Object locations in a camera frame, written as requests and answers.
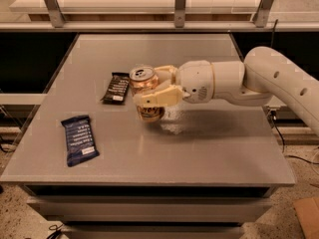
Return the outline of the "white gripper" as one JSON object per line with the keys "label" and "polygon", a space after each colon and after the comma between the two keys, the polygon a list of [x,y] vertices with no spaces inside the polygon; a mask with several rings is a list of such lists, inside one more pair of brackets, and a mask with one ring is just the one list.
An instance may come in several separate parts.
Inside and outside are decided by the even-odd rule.
{"label": "white gripper", "polygon": [[191,104],[207,103],[213,96],[213,70],[208,61],[190,61],[178,69],[172,65],[155,68],[159,85],[169,84],[163,90],[139,93],[134,103],[142,108],[175,106],[182,100]]}

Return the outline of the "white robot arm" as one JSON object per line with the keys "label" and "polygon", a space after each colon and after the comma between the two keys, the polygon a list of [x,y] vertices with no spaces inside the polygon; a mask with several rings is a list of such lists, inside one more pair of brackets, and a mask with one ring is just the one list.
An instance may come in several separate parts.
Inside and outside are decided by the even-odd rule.
{"label": "white robot arm", "polygon": [[159,85],[134,95],[142,108],[226,100],[238,106],[264,106],[276,97],[319,135],[319,81],[281,53],[256,47],[242,62],[189,61],[155,68]]}

